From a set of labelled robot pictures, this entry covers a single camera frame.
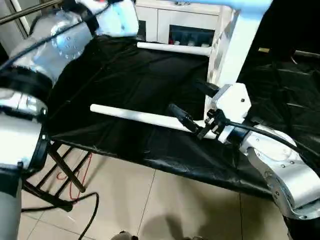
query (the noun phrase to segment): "black cable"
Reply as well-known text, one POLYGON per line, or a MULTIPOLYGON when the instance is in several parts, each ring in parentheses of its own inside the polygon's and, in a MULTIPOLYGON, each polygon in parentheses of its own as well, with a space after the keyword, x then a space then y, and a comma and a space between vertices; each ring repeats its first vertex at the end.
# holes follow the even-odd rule
POLYGON ((298 154, 300 154, 301 159, 310 168, 312 168, 318 175, 320 175, 320 171, 319 171, 318 166, 314 162, 307 160, 308 158, 305 156, 305 153, 308 152, 308 153, 314 155, 317 158, 319 158, 320 155, 319 155, 319 153, 309 149, 308 147, 304 146, 304 151, 303 151, 302 149, 298 148, 297 146, 291 144, 287 140, 285 140, 285 139, 283 139, 283 138, 281 138, 281 137, 279 137, 277 135, 274 135, 274 134, 272 134, 270 132, 258 129, 258 128, 253 127, 253 126, 248 126, 248 125, 245 125, 245 124, 242 124, 242 123, 237 123, 237 122, 233 122, 233 121, 227 121, 226 125, 230 125, 230 126, 234 126, 234 127, 237 127, 237 128, 245 129, 245 130, 248 130, 248 131, 256 132, 258 134, 261 134, 261 135, 267 136, 267 137, 269 137, 269 138, 271 138, 273 140, 276 140, 279 143, 282 143, 283 145, 287 146, 288 148, 290 148, 290 149, 296 151, 298 154))
MULTIPOLYGON (((85 200, 91 196, 95 195, 96 199, 95 199, 95 207, 94 207, 94 210, 93 210, 93 214, 90 218, 90 221, 88 222, 88 224, 86 225, 86 227, 84 228, 83 232, 81 233, 80 237, 79 237, 79 240, 81 240, 86 232, 88 231, 88 229, 90 228, 92 222, 94 221, 96 215, 97 215, 97 212, 98 212, 98 207, 99 207, 99 194, 97 192, 92 192, 92 193, 89 193, 87 195, 84 195, 82 197, 79 197, 78 199, 76 200, 72 200, 72 201, 69 201, 69 203, 72 203, 72 204, 76 204, 82 200, 85 200)), ((44 207, 31 207, 31 208, 22 208, 21 209, 21 212, 22 213, 32 213, 32 212, 39 212, 39 211, 47 211, 47 210, 52 210, 52 209, 57 209, 59 208, 60 206, 44 206, 44 207)))
POLYGON ((15 61, 17 61, 19 58, 23 57, 24 55, 30 53, 31 51, 37 49, 38 47, 40 47, 41 45, 51 41, 52 39, 56 38, 57 36, 65 33, 66 31, 69 31, 70 29, 75 28, 76 26, 79 26, 80 24, 83 24, 85 22, 87 22, 88 20, 95 18, 97 15, 100 15, 102 12, 104 12, 108 7, 110 6, 110 4, 108 4, 108 6, 106 6, 104 9, 102 9, 101 11, 97 12, 96 14, 90 15, 88 17, 85 17, 82 19, 82 21, 76 23, 75 25, 69 26, 63 30, 61 30, 60 32, 52 35, 52 36, 48 36, 43 38, 42 40, 36 42, 35 44, 31 45, 30 47, 27 47, 26 49, 24 49, 23 51, 19 52, 17 55, 11 57, 10 59, 8 59, 7 61, 5 61, 1 66, 0 66, 0 72, 7 69, 8 67, 10 67, 15 61))

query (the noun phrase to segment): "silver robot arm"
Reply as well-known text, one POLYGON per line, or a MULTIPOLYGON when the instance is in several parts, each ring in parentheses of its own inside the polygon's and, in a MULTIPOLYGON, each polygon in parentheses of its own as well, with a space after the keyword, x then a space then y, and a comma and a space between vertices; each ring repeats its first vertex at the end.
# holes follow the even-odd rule
MULTIPOLYGON (((251 107, 246 86, 243 83, 226 84, 212 97, 207 128, 225 143, 231 134, 240 129, 228 124, 242 124, 251 107)), ((292 146, 295 141, 287 134, 263 125, 255 125, 292 146)), ((320 217, 320 178, 298 152, 269 136, 249 130, 241 132, 239 149, 262 175, 282 215, 293 220, 312 220, 320 217)))
POLYGON ((0 72, 0 181, 5 183, 0 186, 0 240, 17 239, 21 173, 33 174, 45 164, 49 140, 43 123, 48 96, 60 74, 95 35, 136 36, 139 29, 131 0, 75 0, 68 8, 38 18, 11 56, 76 24, 0 72), (90 21, 80 23, 90 15, 90 21))

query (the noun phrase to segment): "screw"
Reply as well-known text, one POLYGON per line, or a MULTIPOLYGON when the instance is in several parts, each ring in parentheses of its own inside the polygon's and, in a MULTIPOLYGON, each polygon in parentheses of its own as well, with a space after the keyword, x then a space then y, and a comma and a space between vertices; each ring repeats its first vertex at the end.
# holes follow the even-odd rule
POLYGON ((24 168, 24 162, 23 161, 18 161, 17 167, 18 167, 19 170, 23 169, 24 168))

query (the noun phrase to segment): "white plastic rod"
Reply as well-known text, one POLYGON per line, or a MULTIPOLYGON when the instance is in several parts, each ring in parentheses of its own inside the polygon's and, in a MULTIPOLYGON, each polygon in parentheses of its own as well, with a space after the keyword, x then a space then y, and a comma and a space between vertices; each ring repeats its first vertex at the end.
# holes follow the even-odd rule
MULTIPOLYGON (((178 119, 171 116, 163 116, 163 115, 152 114, 152 113, 141 112, 141 111, 132 111, 128 109, 117 108, 112 106, 103 106, 98 104, 92 104, 90 106, 90 111, 94 113, 114 116, 122 119, 129 119, 129 120, 134 120, 134 121, 142 122, 146 124, 152 124, 160 127, 190 132, 190 130, 184 127, 179 122, 178 119)), ((195 121, 195 122, 201 127, 205 126, 205 122, 203 120, 195 121)), ((215 139, 216 135, 212 131, 209 131, 204 136, 204 138, 215 139)))
POLYGON ((182 46, 182 45, 171 45, 161 43, 149 43, 149 42, 138 42, 136 46, 139 49, 152 49, 167 52, 176 52, 184 54, 193 54, 209 57, 212 51, 212 47, 201 47, 201 46, 182 46))

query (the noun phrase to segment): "beige floor tile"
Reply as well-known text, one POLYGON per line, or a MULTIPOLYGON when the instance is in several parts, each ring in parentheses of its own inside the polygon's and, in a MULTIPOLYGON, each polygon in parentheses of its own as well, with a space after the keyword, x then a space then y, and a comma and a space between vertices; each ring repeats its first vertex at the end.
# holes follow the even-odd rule
POLYGON ((21 215, 19 232, 18 232, 18 240, 27 240, 30 233, 36 226, 38 220, 28 217, 26 215, 21 215))
MULTIPOLYGON (((66 147, 65 145, 62 145, 59 148, 58 152, 62 155, 67 149, 68 147, 66 147)), ((66 163, 70 168, 72 168, 83 154, 84 153, 82 150, 79 150, 79 149, 72 150, 68 155, 68 157, 66 158, 66 163)), ((37 185, 40 182, 40 180, 44 177, 44 175, 54 166, 54 164, 55 164, 54 160, 50 156, 48 156, 46 159, 44 168, 37 174, 30 177, 28 179, 28 182, 30 182, 33 185, 37 185)), ((59 186, 61 186, 61 184, 63 183, 62 180, 57 180, 56 178, 59 172, 61 172, 61 170, 57 168, 57 170, 51 175, 51 177, 47 180, 47 182, 41 189, 44 191, 49 191, 50 193, 55 193, 59 188, 59 186)), ((38 197, 33 196, 32 194, 26 191, 22 191, 21 201, 22 201, 23 208, 44 207, 49 205, 47 202, 41 200, 38 197)), ((26 214, 29 217, 38 219, 42 215, 42 212, 39 211, 39 212, 24 213, 24 214, 26 214)))
POLYGON ((77 240, 79 234, 39 221, 28 240, 77 240))
POLYGON ((287 240, 287 227, 271 201, 241 194, 243 240, 287 240))
MULTIPOLYGON (((79 179, 82 179, 86 165, 79 179)), ((88 186, 85 193, 99 192, 100 204, 86 236, 108 240, 122 230, 137 234, 153 175, 151 168, 94 154, 85 181, 88 186)), ((73 186, 73 197, 77 196, 77 191, 73 186)), ((69 188, 62 197, 70 199, 69 188)), ((41 221, 81 233, 93 213, 95 201, 93 197, 79 202, 69 213, 60 209, 45 212, 41 221)))
POLYGON ((157 170, 138 236, 241 240, 239 194, 157 170))

